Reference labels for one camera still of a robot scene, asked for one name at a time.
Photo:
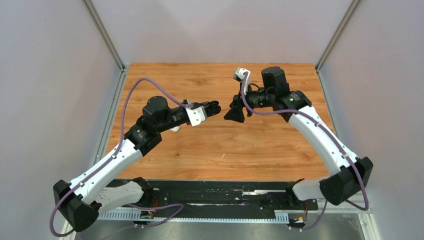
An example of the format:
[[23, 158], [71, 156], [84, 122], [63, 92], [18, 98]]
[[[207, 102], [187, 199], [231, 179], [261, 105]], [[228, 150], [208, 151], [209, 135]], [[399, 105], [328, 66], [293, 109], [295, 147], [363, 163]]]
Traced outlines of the white earbud charging case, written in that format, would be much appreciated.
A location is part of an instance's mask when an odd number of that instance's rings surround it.
[[176, 133], [176, 132], [178, 132], [180, 129], [181, 129], [181, 127], [180, 127], [180, 126], [175, 126], [175, 127], [171, 128], [170, 130], [171, 130], [172, 132]]

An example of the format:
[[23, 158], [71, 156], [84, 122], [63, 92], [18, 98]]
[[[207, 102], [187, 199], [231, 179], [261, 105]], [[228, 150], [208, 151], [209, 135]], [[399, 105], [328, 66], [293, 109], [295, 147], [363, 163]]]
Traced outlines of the black earbud charging case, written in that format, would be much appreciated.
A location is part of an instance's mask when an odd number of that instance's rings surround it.
[[207, 101], [203, 106], [204, 106], [207, 117], [217, 115], [221, 112], [220, 103], [216, 100]]

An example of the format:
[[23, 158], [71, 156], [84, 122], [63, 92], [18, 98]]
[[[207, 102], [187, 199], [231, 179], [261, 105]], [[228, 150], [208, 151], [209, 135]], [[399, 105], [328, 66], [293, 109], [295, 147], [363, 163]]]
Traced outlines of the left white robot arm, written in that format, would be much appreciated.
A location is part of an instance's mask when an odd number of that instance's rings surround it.
[[149, 206], [153, 187], [142, 177], [109, 187], [124, 169], [146, 156], [161, 141], [161, 133], [186, 124], [198, 126], [221, 112], [216, 100], [194, 102], [186, 109], [170, 108], [162, 96], [151, 97], [142, 109], [142, 116], [123, 135], [123, 139], [89, 170], [70, 182], [59, 180], [53, 186], [58, 210], [75, 232], [88, 229], [100, 215], [129, 204]]

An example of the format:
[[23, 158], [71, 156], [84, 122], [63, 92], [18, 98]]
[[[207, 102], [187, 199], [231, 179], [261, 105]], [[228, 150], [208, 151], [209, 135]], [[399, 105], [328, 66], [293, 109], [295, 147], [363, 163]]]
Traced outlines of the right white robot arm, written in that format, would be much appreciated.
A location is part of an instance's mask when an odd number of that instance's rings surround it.
[[[298, 130], [323, 160], [329, 176], [313, 180], [299, 179], [286, 187], [286, 204], [298, 209], [306, 200], [324, 199], [334, 206], [343, 202], [366, 211], [369, 199], [366, 185], [373, 163], [360, 158], [342, 143], [317, 113], [312, 102], [299, 90], [291, 90], [284, 70], [271, 66], [261, 71], [263, 86], [252, 89], [251, 71], [237, 68], [233, 78], [240, 83], [224, 119], [243, 123], [253, 114], [280, 115]], [[272, 108], [271, 112], [257, 111]]]

